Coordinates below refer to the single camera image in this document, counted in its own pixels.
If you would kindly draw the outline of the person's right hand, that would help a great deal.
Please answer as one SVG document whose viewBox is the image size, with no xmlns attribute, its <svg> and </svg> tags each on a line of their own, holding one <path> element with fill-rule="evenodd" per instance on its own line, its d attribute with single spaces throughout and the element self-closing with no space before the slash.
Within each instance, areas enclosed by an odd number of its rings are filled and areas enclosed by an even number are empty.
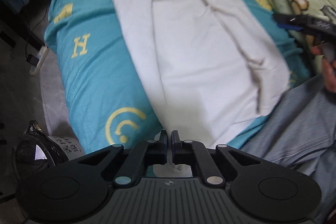
<svg viewBox="0 0 336 224">
<path fill-rule="evenodd" d="M 335 61 L 330 63 L 324 56 L 323 51 L 319 46 L 312 47 L 310 49 L 313 55 L 323 55 L 321 65 L 322 65 L 322 77 L 325 84 L 325 88 L 328 92 L 336 92 L 336 78 L 335 78 Z"/>
</svg>

